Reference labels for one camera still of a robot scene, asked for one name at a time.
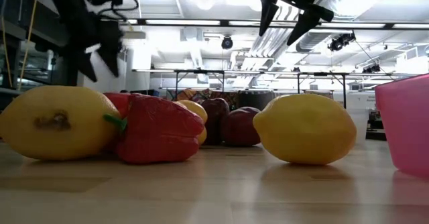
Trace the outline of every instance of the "wooden table surface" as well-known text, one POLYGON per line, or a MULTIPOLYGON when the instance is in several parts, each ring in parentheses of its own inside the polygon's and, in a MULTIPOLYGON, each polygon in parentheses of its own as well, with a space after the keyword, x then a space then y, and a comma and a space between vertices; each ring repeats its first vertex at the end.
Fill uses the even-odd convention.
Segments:
POLYGON ((40 162, 0 144, 0 223, 429 223, 429 181, 397 171, 377 141, 323 167, 261 146, 130 166, 40 162))

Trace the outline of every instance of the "pink plastic bin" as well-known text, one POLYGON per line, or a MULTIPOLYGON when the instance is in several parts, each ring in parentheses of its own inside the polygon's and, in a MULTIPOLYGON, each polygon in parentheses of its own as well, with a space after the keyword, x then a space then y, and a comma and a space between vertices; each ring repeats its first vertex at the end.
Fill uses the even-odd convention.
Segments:
POLYGON ((396 168, 429 175, 429 74, 375 87, 396 168))

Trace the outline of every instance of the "bell pepper stem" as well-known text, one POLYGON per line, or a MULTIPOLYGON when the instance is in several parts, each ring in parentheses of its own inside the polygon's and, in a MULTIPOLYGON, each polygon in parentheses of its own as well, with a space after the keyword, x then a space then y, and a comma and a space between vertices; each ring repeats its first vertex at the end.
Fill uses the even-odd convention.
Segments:
POLYGON ((125 128, 127 127, 127 124, 128 124, 127 118, 120 119, 120 118, 112 116, 110 114, 104 114, 103 118, 106 121, 115 124, 121 130, 121 133, 123 133, 125 131, 125 128))

